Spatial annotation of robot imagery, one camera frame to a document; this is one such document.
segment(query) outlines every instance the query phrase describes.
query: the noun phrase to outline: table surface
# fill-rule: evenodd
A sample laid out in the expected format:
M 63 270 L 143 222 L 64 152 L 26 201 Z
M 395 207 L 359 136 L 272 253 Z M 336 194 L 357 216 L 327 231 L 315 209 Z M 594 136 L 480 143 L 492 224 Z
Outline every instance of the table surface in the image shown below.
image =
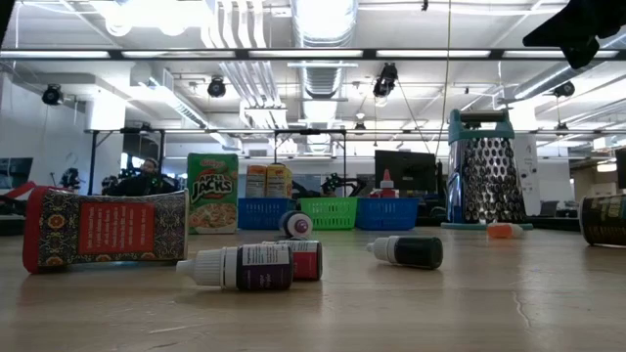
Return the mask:
M 0 238 L 2 351 L 624 351 L 626 249 L 535 230 L 522 240 L 420 228 L 436 271 L 364 250 L 380 232 L 320 232 L 324 275 L 289 291 L 194 286 L 171 264 L 76 265 L 30 276 L 22 237 Z M 190 239 L 201 249 L 275 232 Z

